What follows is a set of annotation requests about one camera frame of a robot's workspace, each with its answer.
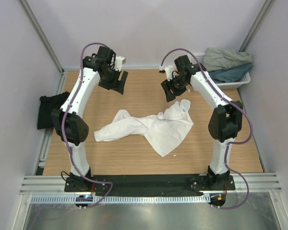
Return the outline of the white t shirt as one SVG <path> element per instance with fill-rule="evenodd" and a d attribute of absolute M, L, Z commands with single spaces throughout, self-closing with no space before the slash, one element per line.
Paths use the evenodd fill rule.
<path fill-rule="evenodd" d="M 128 135 L 141 135 L 161 157 L 177 148 L 194 125 L 187 99 L 175 102 L 164 112 L 146 117 L 134 117 L 119 110 L 112 123 L 94 132 L 95 141 L 110 142 Z"/>

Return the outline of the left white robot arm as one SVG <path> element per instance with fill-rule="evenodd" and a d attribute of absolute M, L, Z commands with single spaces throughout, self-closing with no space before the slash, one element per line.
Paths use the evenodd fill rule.
<path fill-rule="evenodd" d="M 89 126 L 83 120 L 84 110 L 97 85 L 123 94 L 128 76 L 128 72 L 121 70 L 125 62 L 124 57 L 117 56 L 103 44 L 99 44 L 97 53 L 90 56 L 82 52 L 79 76 L 70 95 L 59 109 L 51 112 L 56 134 L 64 142 L 71 162 L 70 173 L 65 179 L 66 192 L 86 192 L 94 184 L 85 151 Z"/>

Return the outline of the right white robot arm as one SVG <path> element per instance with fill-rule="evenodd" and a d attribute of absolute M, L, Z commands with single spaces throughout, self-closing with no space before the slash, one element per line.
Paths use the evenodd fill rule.
<path fill-rule="evenodd" d="M 203 64 L 195 65 L 187 55 L 174 61 L 175 66 L 160 65 L 160 73 L 166 75 L 161 83 L 167 102 L 182 95 L 190 85 L 206 100 L 212 110 L 208 131 L 213 138 L 213 156 L 207 169 L 209 188 L 220 190 L 229 181 L 228 161 L 232 143 L 242 128 L 243 108 L 240 101 L 233 101 L 213 82 Z"/>

